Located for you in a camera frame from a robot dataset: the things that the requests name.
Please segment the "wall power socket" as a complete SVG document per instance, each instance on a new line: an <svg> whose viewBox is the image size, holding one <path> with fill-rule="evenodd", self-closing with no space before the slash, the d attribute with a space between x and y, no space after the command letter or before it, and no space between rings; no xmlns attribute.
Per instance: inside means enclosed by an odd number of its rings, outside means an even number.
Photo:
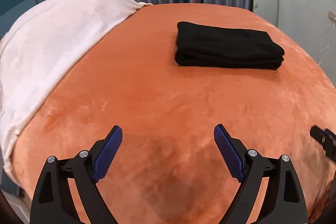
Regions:
<svg viewBox="0 0 336 224"><path fill-rule="evenodd" d="M335 13L329 11L329 13L328 13L328 17L329 17L332 21L334 21L334 22L336 21L336 14L335 14Z"/></svg>

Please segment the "pink white bed sheet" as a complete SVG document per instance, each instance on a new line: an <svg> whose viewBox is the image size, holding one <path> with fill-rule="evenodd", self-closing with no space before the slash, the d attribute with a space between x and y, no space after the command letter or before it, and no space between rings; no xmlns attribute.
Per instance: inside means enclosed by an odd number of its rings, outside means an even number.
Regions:
<svg viewBox="0 0 336 224"><path fill-rule="evenodd" d="M19 135L65 74L109 31L145 3L135 0L45 0L22 14L1 39L1 151Z"/></svg>

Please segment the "black pants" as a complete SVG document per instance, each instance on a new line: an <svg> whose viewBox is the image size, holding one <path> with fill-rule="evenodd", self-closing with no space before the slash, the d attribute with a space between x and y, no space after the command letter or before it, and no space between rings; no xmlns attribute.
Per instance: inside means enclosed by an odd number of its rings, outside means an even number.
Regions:
<svg viewBox="0 0 336 224"><path fill-rule="evenodd" d="M285 51L267 32L177 24L175 61L184 67L278 69Z"/></svg>

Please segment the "orange velvet bed blanket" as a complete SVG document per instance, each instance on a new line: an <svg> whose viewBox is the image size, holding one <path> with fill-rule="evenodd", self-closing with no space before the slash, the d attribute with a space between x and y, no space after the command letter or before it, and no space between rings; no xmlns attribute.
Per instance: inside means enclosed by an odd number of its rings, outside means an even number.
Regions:
<svg viewBox="0 0 336 224"><path fill-rule="evenodd" d="M285 51L278 70L181 67L177 24L265 31ZM290 157L308 209L335 165L310 137L335 129L335 87L290 37L248 10L147 6L108 33L62 79L18 137L13 171L32 196L45 160L75 156L114 125L122 144L98 189L119 223L218 223L239 187L214 127L266 157Z"/></svg>

